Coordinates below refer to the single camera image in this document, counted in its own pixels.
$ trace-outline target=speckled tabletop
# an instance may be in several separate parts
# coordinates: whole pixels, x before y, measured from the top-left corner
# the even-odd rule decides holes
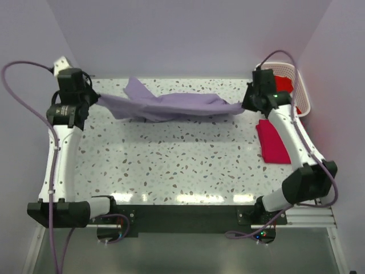
[[[155,95],[217,93],[242,101],[242,79],[140,79]],[[127,79],[94,79],[96,92],[124,96]],[[263,116],[193,117],[163,123],[115,120],[93,106],[80,142],[75,174],[78,200],[113,195],[119,204],[254,204],[291,173],[265,164],[256,124]]]

